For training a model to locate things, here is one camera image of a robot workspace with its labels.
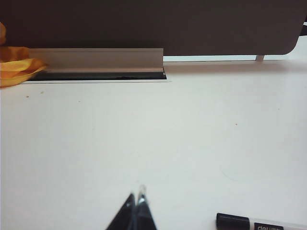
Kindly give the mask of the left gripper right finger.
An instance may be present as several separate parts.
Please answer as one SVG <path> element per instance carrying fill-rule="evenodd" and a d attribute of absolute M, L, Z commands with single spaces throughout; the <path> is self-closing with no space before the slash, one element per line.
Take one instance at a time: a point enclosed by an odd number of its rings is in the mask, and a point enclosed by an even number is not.
<path fill-rule="evenodd" d="M 153 216 L 146 196 L 146 186 L 141 185 L 138 193 L 135 211 L 136 230 L 156 230 Z"/>

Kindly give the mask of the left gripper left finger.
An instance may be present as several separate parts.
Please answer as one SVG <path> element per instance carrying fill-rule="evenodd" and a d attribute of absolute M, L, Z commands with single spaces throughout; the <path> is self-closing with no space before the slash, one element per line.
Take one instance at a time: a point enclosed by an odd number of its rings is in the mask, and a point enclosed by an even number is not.
<path fill-rule="evenodd" d="M 128 230 L 132 220 L 132 214 L 135 208 L 135 196 L 130 193 L 124 201 L 117 214 L 111 220 L 106 228 L 107 230 Z"/>

